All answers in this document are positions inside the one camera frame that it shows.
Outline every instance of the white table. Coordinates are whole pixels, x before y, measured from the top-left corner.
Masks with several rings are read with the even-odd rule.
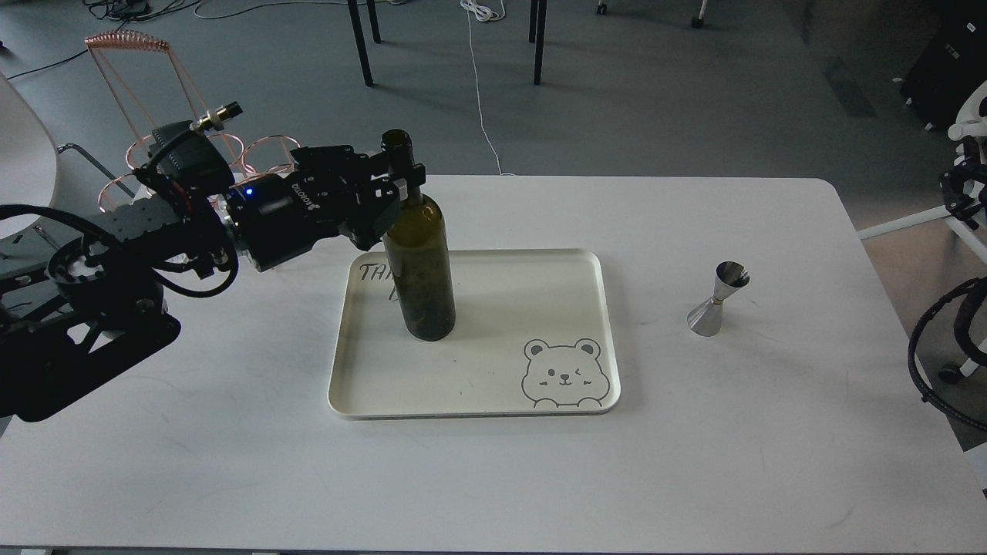
[[[833,189],[441,177],[453,249],[585,247],[623,395],[590,417],[353,422],[326,402],[345,240],[0,438],[0,544],[257,550],[976,552],[987,503]],[[751,284],[714,338],[719,262]],[[517,360],[506,360],[516,364]]]

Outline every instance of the connector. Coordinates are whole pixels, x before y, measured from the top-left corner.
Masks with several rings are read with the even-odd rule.
[[[222,108],[206,111],[205,116],[196,119],[191,123],[191,125],[189,125],[189,129],[195,131],[196,133],[203,133],[211,129],[221,131],[223,130],[224,121],[227,119],[233,119],[243,112],[243,109],[240,108],[240,104],[232,102]]]

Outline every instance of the chair leg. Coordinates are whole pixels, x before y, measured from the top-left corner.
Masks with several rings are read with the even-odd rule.
[[[380,44],[380,27],[377,26],[377,3],[367,0],[367,13],[370,14],[370,35],[373,41]]]
[[[113,174],[113,172],[111,172],[110,170],[108,170],[107,167],[104,166],[103,164],[100,164],[100,161],[97,160],[95,156],[93,156],[92,154],[90,154],[89,151],[86,150],[85,148],[79,146],[78,144],[75,144],[74,142],[66,142],[65,144],[59,146],[57,151],[58,151],[58,154],[61,154],[62,152],[65,152],[66,150],[74,150],[74,151],[78,152],[79,154],[82,154],[82,157],[83,158],[85,158],[86,160],[88,160],[89,163],[92,164],[93,167],[95,167],[97,170],[100,170],[101,172],[103,172],[103,175],[105,175],[108,178],[110,178],[110,181],[116,179],[116,176]],[[126,193],[129,197],[131,197],[131,198],[136,197],[136,195],[134,194],[134,192],[131,191],[123,183],[116,182],[116,186],[121,191],[123,191],[124,193]]]
[[[535,27],[538,24],[538,0],[531,0],[531,16],[528,18],[528,42],[535,43]]]
[[[367,45],[363,38],[363,24],[360,23],[360,12],[356,9],[356,0],[346,0],[349,8],[349,20],[353,23],[353,38],[356,40],[356,53],[360,57],[360,69],[363,70],[363,83],[373,87],[373,76],[370,75],[370,60],[367,59]]]
[[[548,0],[538,0],[538,30],[535,36],[535,85],[542,84],[542,54],[545,51],[545,13]]]

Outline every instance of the black chair leg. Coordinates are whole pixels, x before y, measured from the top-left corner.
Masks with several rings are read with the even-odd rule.
[[[538,0],[531,0],[531,17],[528,18],[528,42],[535,43],[535,26],[538,22]]]
[[[549,0],[538,0],[538,30],[535,36],[535,85],[542,84],[542,53],[545,50],[545,13]]]
[[[370,60],[367,59],[367,45],[363,38],[363,25],[360,23],[360,12],[356,9],[356,0],[346,0],[349,8],[349,20],[353,23],[353,38],[356,39],[356,53],[360,56],[360,69],[363,70],[363,83],[373,87],[373,77],[370,75]]]
[[[380,27],[377,26],[377,3],[367,0],[367,12],[370,14],[370,35],[373,41],[380,44]]]

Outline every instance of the screw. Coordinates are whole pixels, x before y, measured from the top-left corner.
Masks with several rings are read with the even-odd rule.
[[[133,307],[137,310],[137,314],[147,314],[154,309],[154,301],[149,298],[142,298],[135,302]]]

